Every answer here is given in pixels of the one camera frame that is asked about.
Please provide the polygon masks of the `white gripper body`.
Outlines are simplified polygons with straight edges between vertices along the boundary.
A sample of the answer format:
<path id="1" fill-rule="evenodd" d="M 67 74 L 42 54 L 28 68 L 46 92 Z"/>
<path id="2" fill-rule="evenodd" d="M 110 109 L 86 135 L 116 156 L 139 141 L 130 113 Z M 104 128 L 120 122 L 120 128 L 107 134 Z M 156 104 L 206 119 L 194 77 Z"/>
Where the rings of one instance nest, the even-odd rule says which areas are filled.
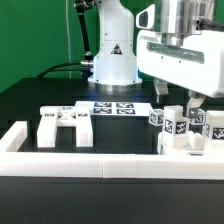
<path id="1" fill-rule="evenodd" d="M 202 31 L 176 47 L 162 44 L 158 33 L 141 30 L 137 64 L 155 78 L 212 98 L 224 96 L 224 32 Z"/>

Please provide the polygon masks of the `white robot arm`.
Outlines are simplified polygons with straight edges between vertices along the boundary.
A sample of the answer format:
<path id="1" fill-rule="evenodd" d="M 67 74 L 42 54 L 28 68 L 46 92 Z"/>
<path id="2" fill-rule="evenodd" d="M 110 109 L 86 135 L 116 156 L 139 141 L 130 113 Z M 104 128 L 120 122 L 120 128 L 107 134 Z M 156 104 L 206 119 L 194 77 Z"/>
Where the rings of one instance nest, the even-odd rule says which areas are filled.
<path id="1" fill-rule="evenodd" d="M 115 91 L 154 78 L 157 102 L 168 85 L 189 91 L 193 117 L 207 97 L 224 97 L 224 22 L 214 20 L 216 0 L 154 0 L 137 15 L 120 0 L 76 0 L 89 84 Z"/>

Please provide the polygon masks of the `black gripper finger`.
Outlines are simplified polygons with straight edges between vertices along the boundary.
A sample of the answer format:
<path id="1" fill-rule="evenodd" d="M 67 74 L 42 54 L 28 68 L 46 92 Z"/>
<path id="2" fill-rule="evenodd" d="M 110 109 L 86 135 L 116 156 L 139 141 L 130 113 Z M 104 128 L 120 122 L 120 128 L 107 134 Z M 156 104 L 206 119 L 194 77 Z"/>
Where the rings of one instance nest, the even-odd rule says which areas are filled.
<path id="1" fill-rule="evenodd" d="M 186 106 L 186 116 L 192 119 L 198 115 L 198 110 L 205 101 L 206 96 L 192 90 L 188 91 L 188 96 L 189 101 Z"/>
<path id="2" fill-rule="evenodd" d="M 164 80 L 155 79 L 154 87 L 157 94 L 157 103 L 166 104 L 169 99 L 168 83 Z"/>

